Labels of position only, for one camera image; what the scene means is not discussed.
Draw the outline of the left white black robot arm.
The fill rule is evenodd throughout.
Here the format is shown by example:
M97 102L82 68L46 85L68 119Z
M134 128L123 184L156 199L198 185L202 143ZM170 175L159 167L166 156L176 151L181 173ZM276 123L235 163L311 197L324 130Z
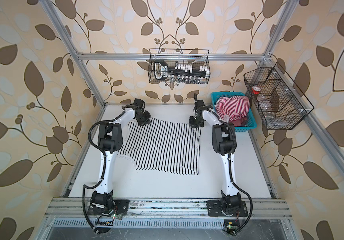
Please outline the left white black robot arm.
M112 120L102 120L93 124L88 133L88 141L92 147L101 153L101 163L98 182L93 186L83 185L83 199L86 190L92 190L90 208L102 215L119 213L119 207L114 202L113 171L119 150L123 147L123 127L130 121L136 120L143 127L151 123L151 114L145 110L145 102L135 99L133 103L122 107L120 115Z

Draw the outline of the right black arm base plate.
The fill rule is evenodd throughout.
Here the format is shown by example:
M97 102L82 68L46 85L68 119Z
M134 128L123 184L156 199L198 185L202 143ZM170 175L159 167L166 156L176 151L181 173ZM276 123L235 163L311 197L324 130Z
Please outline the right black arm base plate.
M239 206L223 206L220 201L207 201L207 213L210 217L247 217L246 203L241 202Z

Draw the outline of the black white handled tool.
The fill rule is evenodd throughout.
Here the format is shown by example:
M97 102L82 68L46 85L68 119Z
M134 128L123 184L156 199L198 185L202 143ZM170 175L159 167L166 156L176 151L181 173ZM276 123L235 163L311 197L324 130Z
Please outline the black white handled tool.
M153 66L153 72L157 80L165 80L169 76L169 66L164 60L156 60Z

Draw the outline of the black vial rack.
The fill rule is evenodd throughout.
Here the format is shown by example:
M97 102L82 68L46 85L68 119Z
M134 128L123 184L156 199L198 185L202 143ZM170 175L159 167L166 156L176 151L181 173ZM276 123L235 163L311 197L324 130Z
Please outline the black vial rack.
M198 62L186 64L175 61L169 67L167 80L184 84L207 84L211 75L209 67L194 64L198 64Z

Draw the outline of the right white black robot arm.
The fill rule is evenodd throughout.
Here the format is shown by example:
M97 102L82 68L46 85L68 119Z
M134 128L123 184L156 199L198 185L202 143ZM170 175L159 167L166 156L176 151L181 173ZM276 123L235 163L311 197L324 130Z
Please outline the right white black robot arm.
M189 117L192 128L204 127L207 122L211 126L212 148L221 161L223 181L221 189L221 212L226 216L235 215L242 208L241 190L236 185L234 171L234 154L237 147L235 127L223 120L203 100L194 99L194 115Z

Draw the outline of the teal plastic basket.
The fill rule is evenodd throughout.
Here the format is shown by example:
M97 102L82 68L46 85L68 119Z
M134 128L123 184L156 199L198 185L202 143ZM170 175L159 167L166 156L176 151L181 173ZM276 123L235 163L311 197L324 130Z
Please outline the teal plastic basket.
M218 101L218 99L220 97L233 97L233 96L245 96L244 93L240 93L240 92L213 92L210 94L211 95L211 100L212 100L212 104L215 107L216 102ZM256 120L253 116L253 113L251 111L251 108L249 109L248 112L248 121L246 126L244 127L235 127L235 131L237 133L244 133L247 132L249 130L255 129L257 126Z

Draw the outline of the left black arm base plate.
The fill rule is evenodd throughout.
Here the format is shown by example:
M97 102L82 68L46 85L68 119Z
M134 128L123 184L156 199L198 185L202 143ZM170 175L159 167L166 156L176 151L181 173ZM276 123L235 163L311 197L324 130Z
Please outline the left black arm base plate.
M113 200L112 207L105 207L103 205L90 204L87 214L89 216L113 216L125 215L129 210L130 200Z

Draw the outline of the red white striped tank top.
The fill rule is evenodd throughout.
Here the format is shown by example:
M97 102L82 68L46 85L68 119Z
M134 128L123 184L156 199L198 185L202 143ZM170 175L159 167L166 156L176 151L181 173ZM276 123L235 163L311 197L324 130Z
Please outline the red white striped tank top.
M244 127L248 121L250 103L245 96L220 97L215 110L220 118L235 127Z

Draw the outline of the red capped plastic bottle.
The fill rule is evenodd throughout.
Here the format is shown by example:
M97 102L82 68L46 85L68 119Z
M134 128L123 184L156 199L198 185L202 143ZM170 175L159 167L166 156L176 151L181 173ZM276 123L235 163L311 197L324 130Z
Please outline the red capped plastic bottle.
M258 102L266 100L266 97L261 93L261 88L259 86L253 86L252 93Z

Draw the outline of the black white striped tank top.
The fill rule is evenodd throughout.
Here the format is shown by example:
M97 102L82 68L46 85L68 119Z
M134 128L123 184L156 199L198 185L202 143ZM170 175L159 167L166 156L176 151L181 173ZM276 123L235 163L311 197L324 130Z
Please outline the black white striped tank top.
M152 118L140 126L129 123L129 137L119 155L134 160L138 170L198 175L201 128Z

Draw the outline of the aluminium front rail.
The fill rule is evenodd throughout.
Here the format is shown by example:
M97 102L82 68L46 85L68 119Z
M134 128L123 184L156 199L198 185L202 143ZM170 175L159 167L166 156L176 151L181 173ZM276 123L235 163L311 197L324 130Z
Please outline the aluminium front rail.
M129 198L129 210L121 218L164 218L164 219L220 219L237 217L210 217L207 213L206 202L215 199L146 199ZM89 200L86 200L87 211ZM245 200L248 215L255 220L291 220L292 214L285 200L254 199L252 208Z

